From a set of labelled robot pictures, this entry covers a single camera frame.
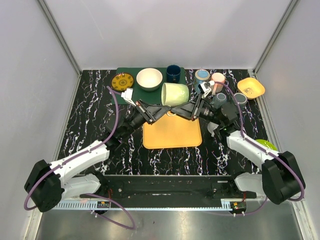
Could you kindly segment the light green mug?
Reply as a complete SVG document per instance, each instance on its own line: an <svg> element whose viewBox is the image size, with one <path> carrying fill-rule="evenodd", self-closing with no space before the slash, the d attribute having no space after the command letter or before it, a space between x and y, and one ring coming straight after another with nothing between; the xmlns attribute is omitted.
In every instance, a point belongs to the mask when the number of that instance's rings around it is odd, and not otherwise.
<svg viewBox="0 0 320 240"><path fill-rule="evenodd" d="M161 104L175 107L189 101L189 88L185 84L165 82L161 88Z"/></svg>

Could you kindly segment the grey mug white inside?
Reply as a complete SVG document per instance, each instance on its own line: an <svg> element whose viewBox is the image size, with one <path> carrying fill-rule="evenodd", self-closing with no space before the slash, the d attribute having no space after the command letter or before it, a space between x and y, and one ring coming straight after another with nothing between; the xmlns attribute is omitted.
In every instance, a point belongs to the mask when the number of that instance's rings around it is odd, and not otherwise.
<svg viewBox="0 0 320 240"><path fill-rule="evenodd" d="M211 105L213 106L213 108L218 109L226 102L227 96L224 93L219 92L213 97Z"/></svg>

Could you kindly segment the light blue mug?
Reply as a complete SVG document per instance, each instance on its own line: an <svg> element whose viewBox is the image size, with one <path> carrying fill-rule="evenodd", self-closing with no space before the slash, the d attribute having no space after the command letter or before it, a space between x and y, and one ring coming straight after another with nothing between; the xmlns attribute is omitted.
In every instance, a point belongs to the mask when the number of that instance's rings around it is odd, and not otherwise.
<svg viewBox="0 0 320 240"><path fill-rule="evenodd" d="M207 130L210 133L211 137L215 136L215 132L214 131L217 129L218 126L219 126L218 124L213 123L213 122L209 122L208 123Z"/></svg>

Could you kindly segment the orange and blue mug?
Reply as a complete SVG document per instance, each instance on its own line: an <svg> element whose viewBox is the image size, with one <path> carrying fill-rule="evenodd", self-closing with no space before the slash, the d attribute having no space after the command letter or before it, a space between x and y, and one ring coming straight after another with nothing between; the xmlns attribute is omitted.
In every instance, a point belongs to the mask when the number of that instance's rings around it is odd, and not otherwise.
<svg viewBox="0 0 320 240"><path fill-rule="evenodd" d="M208 82L210 80L210 73L205 70L205 69L198 69L195 74L194 74L194 78L193 78L193 86L194 86L194 90L197 93L200 93L200 88L199 85L204 83L204 82Z"/></svg>

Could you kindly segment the pink mug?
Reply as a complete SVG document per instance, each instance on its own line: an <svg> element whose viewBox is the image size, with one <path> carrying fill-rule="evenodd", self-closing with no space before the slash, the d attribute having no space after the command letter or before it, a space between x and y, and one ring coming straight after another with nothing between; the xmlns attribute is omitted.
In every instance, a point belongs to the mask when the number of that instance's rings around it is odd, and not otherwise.
<svg viewBox="0 0 320 240"><path fill-rule="evenodd" d="M214 85L211 87L212 92L211 95L214 96L217 93L220 93L223 90L223 85L220 83L225 83L226 77L220 73L220 72L215 72L211 75L211 80L214 81Z"/></svg>

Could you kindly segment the dark teal mug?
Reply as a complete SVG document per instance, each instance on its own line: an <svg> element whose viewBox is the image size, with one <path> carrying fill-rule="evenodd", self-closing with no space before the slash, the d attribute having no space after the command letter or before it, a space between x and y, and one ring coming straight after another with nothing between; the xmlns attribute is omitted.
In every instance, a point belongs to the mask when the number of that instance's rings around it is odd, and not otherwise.
<svg viewBox="0 0 320 240"><path fill-rule="evenodd" d="M236 102L239 104L240 108L243 109L248 102L247 97L241 92L235 93L234 97L235 97Z"/></svg>

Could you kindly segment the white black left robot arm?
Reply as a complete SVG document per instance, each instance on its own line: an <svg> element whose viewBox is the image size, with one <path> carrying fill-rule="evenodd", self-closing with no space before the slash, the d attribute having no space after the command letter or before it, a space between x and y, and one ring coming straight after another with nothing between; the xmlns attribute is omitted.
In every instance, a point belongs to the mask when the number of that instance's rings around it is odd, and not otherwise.
<svg viewBox="0 0 320 240"><path fill-rule="evenodd" d="M107 160L136 129L145 123L154 124L170 109L169 106L138 100L133 105L133 112L121 117L117 108L113 127L99 139L63 159L50 163L43 159L36 162L24 184L27 192L24 209L38 209L44 213L54 208L63 198L71 195L67 185L70 179L94 164Z"/></svg>

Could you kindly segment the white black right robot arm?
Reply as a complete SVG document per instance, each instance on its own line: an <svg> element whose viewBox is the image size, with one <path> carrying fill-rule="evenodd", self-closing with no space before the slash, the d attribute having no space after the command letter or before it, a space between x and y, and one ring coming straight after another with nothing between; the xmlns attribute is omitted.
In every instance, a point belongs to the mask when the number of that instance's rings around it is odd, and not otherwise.
<svg viewBox="0 0 320 240"><path fill-rule="evenodd" d="M242 126L241 110L234 101L219 108L212 108L203 98L189 101L171 109L173 114L187 120L201 118L214 125L212 134L228 148L240 153L261 170L260 174L241 173L227 185L228 195L239 198L244 192L265 195L272 203L300 201L305 194L306 184L295 156L289 152L278 152L250 138Z"/></svg>

